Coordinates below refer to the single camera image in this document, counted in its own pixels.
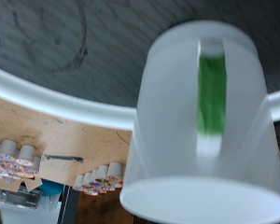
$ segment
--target blue object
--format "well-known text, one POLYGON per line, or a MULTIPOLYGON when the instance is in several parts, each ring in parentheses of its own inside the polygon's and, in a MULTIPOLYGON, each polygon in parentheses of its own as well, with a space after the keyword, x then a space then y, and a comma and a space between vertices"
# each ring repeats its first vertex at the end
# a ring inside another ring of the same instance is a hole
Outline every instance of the blue object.
POLYGON ((44 197, 63 193, 64 185, 45 179, 42 179, 42 182, 38 188, 42 189, 44 197))

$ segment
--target white curved edge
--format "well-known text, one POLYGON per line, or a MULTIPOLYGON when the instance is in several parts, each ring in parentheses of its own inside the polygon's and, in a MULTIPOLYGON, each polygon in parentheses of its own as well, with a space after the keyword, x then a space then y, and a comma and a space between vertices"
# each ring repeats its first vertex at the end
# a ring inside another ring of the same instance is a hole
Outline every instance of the white curved edge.
POLYGON ((0 69, 0 98, 58 118, 132 131, 136 109, 83 100, 38 86, 0 69))
POLYGON ((268 95, 273 121, 280 121, 280 91, 268 95))

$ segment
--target dark gray surface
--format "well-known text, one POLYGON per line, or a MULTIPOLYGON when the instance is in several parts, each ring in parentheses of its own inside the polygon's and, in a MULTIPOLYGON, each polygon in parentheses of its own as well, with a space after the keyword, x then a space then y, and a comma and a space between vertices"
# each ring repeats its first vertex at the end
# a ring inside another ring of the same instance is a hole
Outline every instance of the dark gray surface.
POLYGON ((185 21, 233 24, 280 90, 280 0, 0 0, 0 68, 43 87, 136 106, 147 52, 185 21))
POLYGON ((75 224, 80 192, 64 186, 63 201, 57 224, 75 224))

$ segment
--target wooden floor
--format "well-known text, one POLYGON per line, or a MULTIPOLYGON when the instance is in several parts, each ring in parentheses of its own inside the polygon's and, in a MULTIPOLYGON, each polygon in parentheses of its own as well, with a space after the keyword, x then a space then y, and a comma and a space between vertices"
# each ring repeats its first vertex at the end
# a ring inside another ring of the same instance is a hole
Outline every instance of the wooden floor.
POLYGON ((121 206, 120 190, 96 197, 80 194, 76 224, 147 224, 142 218, 134 217, 121 206))

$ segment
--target table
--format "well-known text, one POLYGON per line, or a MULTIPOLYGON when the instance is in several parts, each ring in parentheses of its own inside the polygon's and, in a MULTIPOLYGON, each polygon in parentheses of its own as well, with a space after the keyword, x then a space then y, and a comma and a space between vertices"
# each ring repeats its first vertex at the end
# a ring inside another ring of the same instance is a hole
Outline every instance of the table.
POLYGON ((0 143, 12 139, 36 147, 36 156, 82 157, 44 161, 39 177, 73 186, 76 176, 112 161, 126 163, 132 132, 107 129, 49 116, 0 99, 0 143))

